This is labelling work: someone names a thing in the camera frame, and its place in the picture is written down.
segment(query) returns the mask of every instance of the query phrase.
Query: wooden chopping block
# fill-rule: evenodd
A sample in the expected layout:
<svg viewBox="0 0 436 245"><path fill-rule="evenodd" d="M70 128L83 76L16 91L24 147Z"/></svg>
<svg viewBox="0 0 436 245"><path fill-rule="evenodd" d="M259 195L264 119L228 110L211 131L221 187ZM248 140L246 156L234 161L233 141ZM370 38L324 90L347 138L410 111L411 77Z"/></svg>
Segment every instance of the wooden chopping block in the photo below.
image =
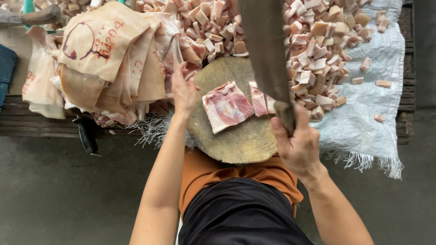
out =
<svg viewBox="0 0 436 245"><path fill-rule="evenodd" d="M235 81L251 103L249 81L255 80L248 58L219 58L195 76L200 87L197 107L187 129L195 144L210 157L225 163L257 163L276 152L270 120L272 115L252 115L244 122L230 126L214 135L201 98L227 81Z"/></svg>

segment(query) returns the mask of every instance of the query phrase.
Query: blue cloth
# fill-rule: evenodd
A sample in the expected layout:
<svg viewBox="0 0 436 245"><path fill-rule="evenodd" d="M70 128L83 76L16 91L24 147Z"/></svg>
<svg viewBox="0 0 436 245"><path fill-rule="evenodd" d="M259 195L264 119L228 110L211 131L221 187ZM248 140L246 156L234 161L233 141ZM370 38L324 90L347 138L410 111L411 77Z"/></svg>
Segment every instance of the blue cloth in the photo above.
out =
<svg viewBox="0 0 436 245"><path fill-rule="evenodd" d="M0 44L0 114L17 59L14 51Z"/></svg>

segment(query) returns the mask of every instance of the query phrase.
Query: person's left hand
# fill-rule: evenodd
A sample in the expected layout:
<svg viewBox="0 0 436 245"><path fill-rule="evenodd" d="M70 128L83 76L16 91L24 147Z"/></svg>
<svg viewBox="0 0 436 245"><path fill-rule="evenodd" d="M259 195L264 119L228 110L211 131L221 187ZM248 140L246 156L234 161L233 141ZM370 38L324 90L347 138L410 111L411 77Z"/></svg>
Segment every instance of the person's left hand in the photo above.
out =
<svg viewBox="0 0 436 245"><path fill-rule="evenodd" d="M187 78L189 70L186 69L187 62L178 65L171 78L171 92L174 94L175 115L188 119L195 109L197 92L200 90L195 85L193 77Z"/></svg>

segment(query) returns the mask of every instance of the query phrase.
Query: black knife handle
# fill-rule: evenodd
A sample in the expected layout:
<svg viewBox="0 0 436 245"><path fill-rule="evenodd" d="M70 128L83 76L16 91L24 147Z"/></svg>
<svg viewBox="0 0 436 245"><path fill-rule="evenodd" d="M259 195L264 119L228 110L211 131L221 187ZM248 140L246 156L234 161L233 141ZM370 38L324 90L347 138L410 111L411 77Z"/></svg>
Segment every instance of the black knife handle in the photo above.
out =
<svg viewBox="0 0 436 245"><path fill-rule="evenodd" d="M80 140L87 154L98 154L99 147L95 141L95 122L85 116L73 120L79 127Z"/></svg>

